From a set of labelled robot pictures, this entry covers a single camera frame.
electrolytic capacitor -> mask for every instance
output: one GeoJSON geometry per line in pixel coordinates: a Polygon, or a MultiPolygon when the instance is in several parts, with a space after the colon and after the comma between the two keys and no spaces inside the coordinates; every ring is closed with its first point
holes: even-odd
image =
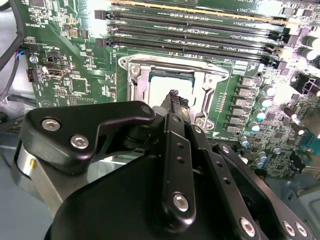
{"type": "Polygon", "coordinates": [[[313,86],[310,88],[310,93],[312,93],[312,94],[315,95],[316,97],[320,97],[320,88],[313,85],[313,86]]]}
{"type": "Polygon", "coordinates": [[[270,84],[265,85],[262,90],[268,97],[274,96],[276,94],[276,89],[270,84]]]}
{"type": "Polygon", "coordinates": [[[289,107],[286,107],[283,112],[291,119],[296,119],[297,118],[297,114],[291,110],[289,107]]]}
{"type": "Polygon", "coordinates": [[[255,115],[256,119],[259,122],[265,120],[265,118],[266,118],[265,113],[261,109],[255,110],[253,114],[255,115]]]}
{"type": "Polygon", "coordinates": [[[255,122],[255,121],[250,122],[250,123],[248,124],[248,126],[249,126],[249,128],[251,129],[251,131],[252,131],[253,133],[255,133],[255,134],[256,134],[257,132],[259,132],[259,130],[260,130],[260,127],[259,127],[258,123],[255,122]]]}
{"type": "Polygon", "coordinates": [[[306,48],[302,50],[301,56],[307,59],[308,61],[312,61],[318,57],[318,52],[313,49],[306,48]]]}
{"type": "Polygon", "coordinates": [[[263,108],[268,108],[272,105],[272,101],[266,97],[259,98],[258,102],[262,105],[263,108]]]}
{"type": "Polygon", "coordinates": [[[244,147],[248,147],[250,145],[250,143],[249,143],[249,141],[248,141],[246,136],[240,137],[240,143],[244,147]]]}
{"type": "Polygon", "coordinates": [[[314,36],[306,36],[303,38],[302,43],[313,49],[320,49],[320,38],[314,36]]]}
{"type": "Polygon", "coordinates": [[[303,135],[305,133],[305,130],[299,126],[298,124],[291,123],[291,128],[298,134],[298,135],[303,135]]]}

integrated circuit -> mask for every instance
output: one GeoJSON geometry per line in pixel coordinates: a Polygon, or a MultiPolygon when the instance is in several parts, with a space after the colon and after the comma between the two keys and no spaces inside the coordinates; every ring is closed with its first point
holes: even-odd
{"type": "Polygon", "coordinates": [[[31,5],[34,7],[45,7],[45,1],[44,0],[30,0],[31,5]]]}

green circuit board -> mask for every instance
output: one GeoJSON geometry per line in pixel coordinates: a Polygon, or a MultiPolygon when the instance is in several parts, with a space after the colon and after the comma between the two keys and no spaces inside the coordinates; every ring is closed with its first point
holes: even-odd
{"type": "MultiPolygon", "coordinates": [[[[246,137],[249,145],[243,148],[253,168],[257,154],[265,152],[268,175],[292,174],[289,156],[305,134],[293,129],[283,110],[294,110],[299,122],[308,108],[320,108],[320,98],[297,84],[301,75],[320,76],[319,56],[313,58],[312,43],[305,43],[320,37],[319,0],[18,2],[25,22],[27,75],[39,107],[137,99],[128,84],[134,83],[129,75],[135,72],[126,69],[131,58],[130,64],[151,66],[149,88],[155,78],[180,79],[190,81],[195,94],[199,79],[210,78],[208,109],[199,114],[200,106],[195,116],[199,126],[208,121],[208,138],[238,143],[246,137]],[[216,72],[208,70],[209,64],[216,72]],[[266,85],[274,94],[264,92],[266,85]],[[265,117],[257,119],[256,110],[265,117]],[[253,131],[253,123],[259,131],[253,131]]],[[[167,84],[168,89],[174,86],[167,84]]],[[[155,92],[150,89],[149,99],[155,92]]]]}

mounting hole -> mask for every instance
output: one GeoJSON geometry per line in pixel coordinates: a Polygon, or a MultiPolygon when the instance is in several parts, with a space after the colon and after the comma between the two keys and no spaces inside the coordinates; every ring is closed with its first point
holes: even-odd
{"type": "Polygon", "coordinates": [[[181,164],[184,164],[184,163],[185,163],[185,160],[184,160],[182,157],[180,157],[180,156],[178,156],[178,157],[176,158],[176,160],[177,160],[179,163],[181,163],[181,164]]]}
{"type": "Polygon", "coordinates": [[[261,78],[261,77],[263,76],[263,73],[259,71],[259,72],[256,73],[256,76],[257,76],[258,78],[261,78]]]}
{"type": "Polygon", "coordinates": [[[173,118],[173,120],[175,120],[178,123],[181,122],[181,119],[177,116],[173,116],[172,118],[173,118]]]}
{"type": "Polygon", "coordinates": [[[230,182],[230,181],[228,180],[228,178],[226,178],[226,177],[223,178],[223,181],[224,181],[226,184],[228,184],[228,185],[231,184],[231,182],[230,182]]]}
{"type": "Polygon", "coordinates": [[[180,149],[184,149],[184,148],[185,148],[185,146],[183,146],[180,142],[178,142],[176,145],[177,145],[178,148],[180,148],[180,149]]]}
{"type": "Polygon", "coordinates": [[[121,65],[126,65],[126,64],[127,64],[127,60],[121,59],[121,60],[120,60],[120,63],[121,63],[121,65]]]}
{"type": "Polygon", "coordinates": [[[220,168],[222,168],[223,166],[222,166],[222,164],[221,164],[221,162],[219,162],[219,161],[216,161],[215,162],[220,168]]]}

capacitor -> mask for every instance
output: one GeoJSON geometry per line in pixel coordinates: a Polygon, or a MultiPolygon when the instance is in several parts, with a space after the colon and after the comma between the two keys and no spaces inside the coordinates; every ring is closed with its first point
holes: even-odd
{"type": "Polygon", "coordinates": [[[291,123],[291,128],[298,134],[298,135],[303,135],[305,133],[305,130],[299,126],[298,124],[291,123]]]}
{"type": "Polygon", "coordinates": [[[263,108],[268,108],[272,105],[272,101],[266,97],[259,98],[258,102],[262,105],[263,108]]]}
{"type": "Polygon", "coordinates": [[[263,162],[260,162],[259,158],[257,158],[254,163],[258,169],[262,169],[265,165],[263,162]]]}
{"type": "Polygon", "coordinates": [[[276,89],[270,84],[265,85],[262,90],[268,97],[274,96],[276,94],[276,89]]]}
{"type": "Polygon", "coordinates": [[[308,61],[315,60],[318,56],[318,52],[309,48],[305,48],[301,52],[301,56],[307,59],[308,61]]]}
{"type": "Polygon", "coordinates": [[[300,105],[296,105],[294,107],[294,109],[293,109],[294,113],[297,114],[297,115],[300,113],[300,110],[301,110],[301,106],[300,105]]]}
{"type": "Polygon", "coordinates": [[[291,110],[289,107],[286,107],[283,112],[291,119],[296,119],[297,118],[297,114],[291,110]]]}
{"type": "Polygon", "coordinates": [[[255,115],[256,119],[259,122],[265,120],[265,118],[266,118],[265,113],[261,109],[255,110],[253,114],[255,115]]]}
{"type": "Polygon", "coordinates": [[[260,127],[259,127],[258,123],[255,122],[255,121],[250,122],[250,123],[248,124],[248,126],[249,126],[249,128],[251,129],[251,131],[252,131],[253,133],[257,133],[257,132],[259,132],[259,130],[260,130],[260,127]]]}
{"type": "Polygon", "coordinates": [[[246,136],[240,137],[240,143],[244,147],[248,147],[250,145],[250,143],[249,143],[249,141],[248,141],[246,136]]]}
{"type": "Polygon", "coordinates": [[[264,151],[258,153],[258,159],[262,163],[266,163],[268,161],[267,155],[264,151]]]}
{"type": "Polygon", "coordinates": [[[313,85],[313,86],[310,88],[310,93],[312,93],[312,94],[315,95],[316,97],[320,97],[320,88],[313,85]]]}
{"type": "Polygon", "coordinates": [[[320,38],[314,36],[306,36],[302,40],[303,44],[313,49],[320,49],[320,38]]]}

